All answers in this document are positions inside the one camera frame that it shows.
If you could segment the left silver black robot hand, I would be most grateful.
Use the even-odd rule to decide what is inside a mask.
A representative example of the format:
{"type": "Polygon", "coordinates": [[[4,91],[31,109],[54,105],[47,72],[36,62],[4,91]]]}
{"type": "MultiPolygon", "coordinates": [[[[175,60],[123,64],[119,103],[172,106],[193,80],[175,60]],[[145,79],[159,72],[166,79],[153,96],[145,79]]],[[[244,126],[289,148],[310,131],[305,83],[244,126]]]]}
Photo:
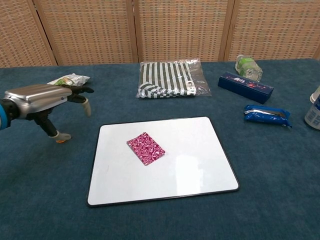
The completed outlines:
{"type": "Polygon", "coordinates": [[[82,93],[93,93],[87,86],[67,84],[34,84],[5,91],[0,100],[0,129],[11,126],[15,119],[34,121],[49,138],[57,143],[63,143],[72,138],[68,133],[59,132],[49,120],[53,109],[66,102],[81,104],[85,115],[91,116],[91,106],[88,98],[82,93]]]}

